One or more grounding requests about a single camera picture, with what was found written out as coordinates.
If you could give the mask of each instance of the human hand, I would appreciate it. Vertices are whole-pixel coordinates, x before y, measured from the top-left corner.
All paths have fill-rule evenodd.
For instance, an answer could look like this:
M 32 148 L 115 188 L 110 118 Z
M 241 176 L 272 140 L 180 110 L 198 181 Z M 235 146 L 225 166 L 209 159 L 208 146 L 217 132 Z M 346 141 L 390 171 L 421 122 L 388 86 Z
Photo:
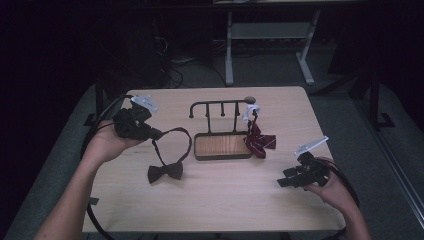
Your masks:
M 327 163 L 334 164 L 333 160 L 326 157 L 318 157 L 326 161 Z M 320 187 L 314 184 L 305 186 L 304 188 L 310 192 L 315 193 L 320 196 L 321 199 L 325 202 L 338 209 L 340 212 L 345 213 L 352 208 L 356 208 L 356 203 L 352 198 L 349 191 L 343 185 L 339 177 L 332 171 L 329 171 L 328 182 Z
M 88 143 L 83 156 L 83 160 L 89 161 L 97 167 L 117 158 L 125 149 L 142 142 L 119 137 L 111 120 L 102 121 L 98 129 Z

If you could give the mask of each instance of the black bow tie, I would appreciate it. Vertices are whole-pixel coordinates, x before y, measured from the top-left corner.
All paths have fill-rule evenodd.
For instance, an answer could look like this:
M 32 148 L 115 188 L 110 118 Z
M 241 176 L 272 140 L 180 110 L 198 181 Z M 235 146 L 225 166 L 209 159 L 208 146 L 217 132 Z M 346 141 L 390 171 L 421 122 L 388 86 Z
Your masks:
M 183 132 L 188 136 L 189 141 L 188 141 L 187 152 L 184 153 L 184 155 L 181 156 L 180 159 L 178 159 L 177 162 L 166 165 L 163 162 L 162 157 L 160 156 L 159 148 L 156 144 L 156 141 L 152 140 L 152 144 L 155 147 L 156 153 L 157 153 L 159 160 L 161 161 L 163 166 L 162 167 L 155 167 L 155 166 L 149 167 L 149 170 L 147 172 L 147 178 L 149 179 L 150 184 L 156 182 L 164 174 L 168 174 L 168 176 L 170 176 L 171 178 L 177 179 L 177 180 L 180 180 L 181 176 L 183 175 L 183 163 L 182 163 L 182 161 L 190 153 L 192 140 L 191 140 L 190 134 L 187 132 L 187 130 L 182 128 L 182 127 L 177 127 L 177 128 L 171 129 L 169 131 L 166 131 L 166 132 L 163 133 L 163 135 L 165 135 L 169 132 L 173 132 L 173 131 Z
M 168 176 L 180 180 L 183 175 L 182 162 L 176 162 L 162 167 L 150 166 L 147 172 L 150 183 L 156 182 L 164 174 L 168 174 Z

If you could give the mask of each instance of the bow tie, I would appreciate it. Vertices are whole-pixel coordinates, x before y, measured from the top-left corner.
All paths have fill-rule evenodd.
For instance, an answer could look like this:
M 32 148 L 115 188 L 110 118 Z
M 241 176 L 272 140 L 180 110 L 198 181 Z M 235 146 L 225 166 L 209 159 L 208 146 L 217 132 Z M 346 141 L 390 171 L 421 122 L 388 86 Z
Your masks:
M 173 131 L 179 131 L 179 132 L 183 132 L 188 136 L 188 148 L 187 148 L 187 152 L 184 153 L 183 156 L 180 157 L 180 159 L 178 159 L 177 162 L 166 165 L 163 160 L 162 157 L 160 155 L 159 152 L 159 148 L 156 144 L 155 140 L 152 140 L 152 144 L 155 147 L 156 150 L 156 154 L 159 157 L 159 160 L 162 163 L 162 167 L 155 167 L 155 166 L 150 166 L 149 170 L 147 172 L 147 178 L 149 179 L 150 184 L 156 182 L 160 177 L 162 177 L 164 174 L 168 174 L 168 176 L 170 176 L 171 178 L 180 180 L 181 176 L 183 175 L 183 163 L 182 161 L 188 156 L 188 154 L 190 153 L 190 149 L 191 149 L 191 144 L 192 144 L 192 140 L 190 137 L 190 134 L 187 132 L 186 129 L 181 128 L 181 127 L 177 127 L 174 129 L 171 129 L 169 131 L 166 131 L 163 133 L 163 135 L 169 133 L 169 132 L 173 132 Z
M 176 162 L 162 167 L 150 166 L 147 172 L 150 183 L 156 182 L 164 174 L 168 174 L 171 178 L 180 180 L 183 175 L 182 162 Z
M 243 139 L 246 147 L 258 158 L 265 158 L 266 152 L 264 148 L 275 149 L 275 135 L 262 135 L 256 121 L 248 122 L 249 132 Z

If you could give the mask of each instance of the wooden tray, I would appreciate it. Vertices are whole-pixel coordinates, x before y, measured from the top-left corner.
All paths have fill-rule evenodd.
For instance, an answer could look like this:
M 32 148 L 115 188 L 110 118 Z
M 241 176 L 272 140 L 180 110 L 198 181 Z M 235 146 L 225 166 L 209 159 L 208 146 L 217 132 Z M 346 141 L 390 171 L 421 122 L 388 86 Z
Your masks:
M 194 136 L 197 160 L 246 159 L 252 152 L 244 144 L 247 132 L 198 133 Z

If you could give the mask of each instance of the maroon bow tie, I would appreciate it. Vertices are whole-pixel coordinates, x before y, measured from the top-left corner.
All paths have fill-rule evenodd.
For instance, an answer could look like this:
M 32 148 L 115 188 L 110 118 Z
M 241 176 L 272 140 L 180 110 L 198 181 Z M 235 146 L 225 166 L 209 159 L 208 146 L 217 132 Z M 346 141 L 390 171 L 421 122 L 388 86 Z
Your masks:
M 275 149 L 277 139 L 275 135 L 262 135 L 256 121 L 248 122 L 248 134 L 243 139 L 246 147 L 258 158 L 265 158 L 264 148 Z

